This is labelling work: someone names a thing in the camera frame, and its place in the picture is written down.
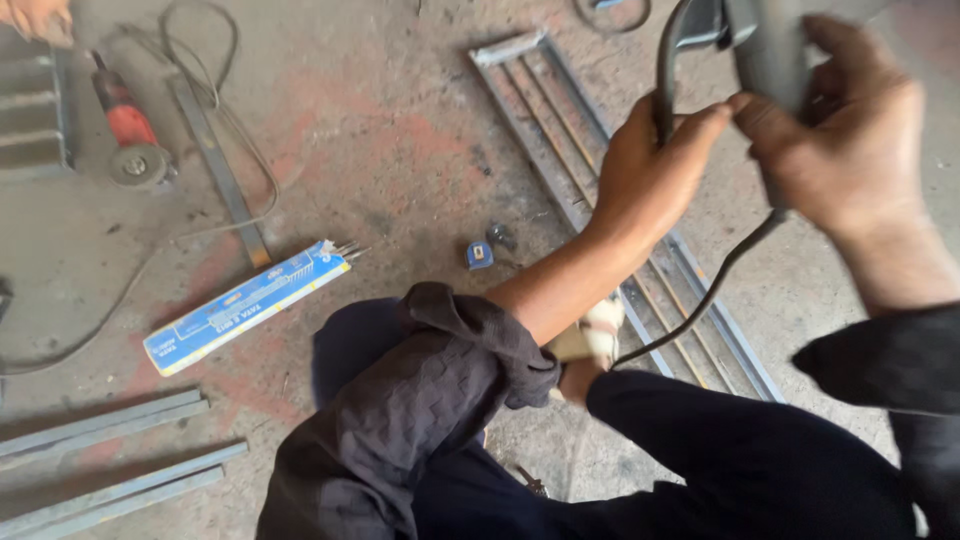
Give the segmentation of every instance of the electrical wire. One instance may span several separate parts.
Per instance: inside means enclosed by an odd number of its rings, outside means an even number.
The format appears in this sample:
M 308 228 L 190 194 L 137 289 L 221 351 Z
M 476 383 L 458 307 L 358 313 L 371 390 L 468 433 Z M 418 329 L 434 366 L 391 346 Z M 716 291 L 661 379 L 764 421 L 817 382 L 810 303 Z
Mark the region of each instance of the electrical wire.
M 227 59 L 224 61 L 224 64 L 220 69 L 220 74 L 215 80 L 211 77 L 210 70 L 206 67 L 204 61 L 201 60 L 200 56 L 197 55 L 197 53 L 189 45 L 170 36 L 169 24 L 171 16 L 176 10 L 187 6 L 206 8 L 216 14 L 219 14 L 229 25 L 230 45 L 227 53 Z M 234 19 L 224 7 L 206 2 L 205 0 L 179 0 L 167 6 L 166 10 L 163 11 L 157 22 L 159 26 L 158 33 L 151 33 L 130 24 L 121 24 L 118 26 L 118 29 L 122 35 L 133 39 L 133 41 L 139 44 L 142 48 L 156 56 L 158 60 L 172 63 L 177 70 L 187 78 L 194 90 L 198 90 L 209 102 L 210 109 L 216 113 L 219 113 L 220 116 L 223 117 L 225 123 L 240 139 L 244 148 L 256 160 L 257 165 L 259 165 L 260 169 L 263 171 L 264 176 L 270 180 L 274 194 L 270 205 L 266 210 L 263 211 L 263 213 L 252 219 L 230 225 L 211 227 L 193 233 L 181 234 L 171 238 L 166 243 L 161 243 L 160 245 L 156 246 L 152 251 L 149 252 L 150 254 L 147 255 L 142 262 L 140 262 L 140 264 L 137 266 L 137 269 L 133 272 L 130 280 L 127 281 L 126 285 L 124 285 L 123 291 L 120 293 L 117 301 L 113 303 L 110 309 L 108 309 L 107 313 L 100 319 L 100 322 L 93 328 L 93 330 L 85 334 L 80 340 L 76 341 L 70 347 L 67 347 L 63 351 L 60 351 L 54 355 L 16 360 L 0 357 L 0 380 L 48 371 L 79 356 L 83 351 L 89 348 L 90 344 L 93 343 L 96 337 L 101 334 L 103 329 L 116 314 L 120 306 L 127 302 L 127 300 L 130 298 L 131 292 L 140 283 L 141 279 L 146 273 L 147 268 L 161 253 L 163 253 L 168 246 L 176 245 L 180 241 L 195 238 L 197 236 L 234 231 L 242 227 L 247 227 L 248 225 L 259 223 L 269 217 L 279 203 L 281 194 L 280 183 L 276 178 L 273 169 L 270 167 L 270 164 L 263 156 L 263 153 L 260 151 L 259 147 L 253 141 L 250 132 L 240 121 L 240 118 L 226 103 L 223 102 L 220 97 L 220 91 L 224 83 L 227 81 L 229 73 L 233 67 L 233 61 L 236 57 L 236 51 L 240 42 L 240 28 L 236 23 L 236 19 Z M 197 77 L 189 68 L 186 67 L 186 65 L 184 65 L 182 58 L 177 53 L 174 45 L 176 45 L 177 48 L 189 55 L 190 58 L 194 60 L 203 74 L 202 78 Z M 28 365 L 25 367 L 19 367 L 20 364 Z
M 723 286 L 723 283 L 727 279 L 727 275 L 730 274 L 730 270 L 733 268 L 733 265 L 736 264 L 736 262 L 744 256 L 744 254 L 760 243 L 760 240 L 769 236 L 770 233 L 779 227 L 781 223 L 786 221 L 786 216 L 786 209 L 771 210 L 770 215 L 763 220 L 763 223 L 754 229 L 752 233 L 748 234 L 746 238 L 741 240 L 740 243 L 730 251 L 727 257 L 723 259 L 723 264 L 720 265 L 720 270 L 717 271 L 716 278 L 714 278 L 713 284 L 710 286 L 707 294 L 704 295 L 703 300 L 700 301 L 700 304 L 697 305 L 697 308 L 690 313 L 690 316 L 687 317 L 686 320 L 684 320 L 677 328 L 673 329 L 673 331 L 669 332 L 667 335 L 651 341 L 632 353 L 627 353 L 626 355 L 621 356 L 616 362 L 613 363 L 612 367 L 616 367 L 624 362 L 655 351 L 663 345 L 666 345 L 674 339 L 677 339 L 685 331 L 690 330 L 690 328 L 692 328 L 693 325 L 704 316 L 704 313 L 706 313 L 707 309 L 713 304 L 713 299 L 716 298 L 717 293 L 720 292 L 720 287 Z

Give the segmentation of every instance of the workshop floor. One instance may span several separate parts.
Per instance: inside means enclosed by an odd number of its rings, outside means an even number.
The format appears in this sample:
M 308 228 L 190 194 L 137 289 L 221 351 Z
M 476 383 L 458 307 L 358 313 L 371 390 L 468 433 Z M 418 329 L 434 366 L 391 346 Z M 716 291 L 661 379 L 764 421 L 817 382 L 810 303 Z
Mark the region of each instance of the workshop floor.
M 372 249 L 342 278 L 164 379 L 146 357 L 143 337 L 253 275 L 230 233 L 168 248 L 82 357 L 7 382 L 0 439 L 189 387 L 199 387 L 212 410 L 0 475 L 0 519 L 246 439 L 251 452 L 226 466 L 225 480 L 74 537 L 252 537 L 276 446 L 313 412 L 309 338 L 331 312 L 402 295 L 423 280 L 449 282 L 465 293 L 502 281 L 513 270 L 463 268 L 464 246 L 493 222 L 516 232 L 520 263 L 568 238 L 465 51 L 549 29 L 616 125 L 651 89 L 656 43 L 673 5 L 655 1 L 649 22 L 634 35 L 600 37 L 577 20 L 567 0 L 423 0 L 419 17 L 417 0 L 222 3 L 243 32 L 224 97 L 260 141 L 283 186 L 280 206 L 262 228 L 274 259 L 323 238 Z M 180 176 L 173 190 L 157 195 L 108 182 L 114 143 L 86 81 L 91 65 L 76 55 L 77 168 L 83 174 L 28 184 L 0 179 L 0 276 L 16 294 L 0 327 L 5 360 L 69 346 L 106 312 L 152 245 L 227 220 L 162 83 L 168 72 L 128 41 L 102 42 L 118 22 L 152 27 L 167 0 L 75 4 L 79 43 L 96 45 L 127 78 L 161 144 L 180 162 Z M 953 39 L 960 9 L 949 0 L 856 0 L 843 14 L 870 20 L 927 84 L 924 190 L 948 246 L 960 254 L 953 167 L 960 147 L 960 51 Z M 205 58 L 219 59 L 226 32 L 209 20 L 183 17 L 174 22 L 175 33 Z M 729 61 L 715 61 L 712 53 L 684 58 L 678 78 L 682 109 L 724 99 L 734 88 Z M 221 141 L 256 213 L 269 200 L 269 185 L 252 161 Z M 755 167 L 743 140 L 729 131 L 680 229 L 711 274 L 764 212 Z M 722 296 L 791 404 L 896 458 L 881 413 L 827 399 L 789 364 L 811 338 L 862 317 L 820 234 L 794 218 L 740 263 Z M 564 404 L 503 411 L 489 441 L 501 463 L 522 464 L 558 499 L 624 495 L 669 478 L 643 452 Z

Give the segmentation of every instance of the dark sleeve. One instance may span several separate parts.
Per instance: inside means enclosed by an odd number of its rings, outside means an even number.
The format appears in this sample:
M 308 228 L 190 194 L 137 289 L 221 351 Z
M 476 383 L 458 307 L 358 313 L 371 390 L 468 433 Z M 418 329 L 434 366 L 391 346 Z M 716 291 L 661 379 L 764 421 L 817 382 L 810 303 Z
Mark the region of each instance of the dark sleeve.
M 852 325 L 793 361 L 830 396 L 890 410 L 902 480 L 930 536 L 960 538 L 960 305 Z
M 415 538 L 427 459 L 501 405 L 545 405 L 559 366 L 504 310 L 419 283 L 401 312 L 414 333 L 280 445 L 257 538 Z

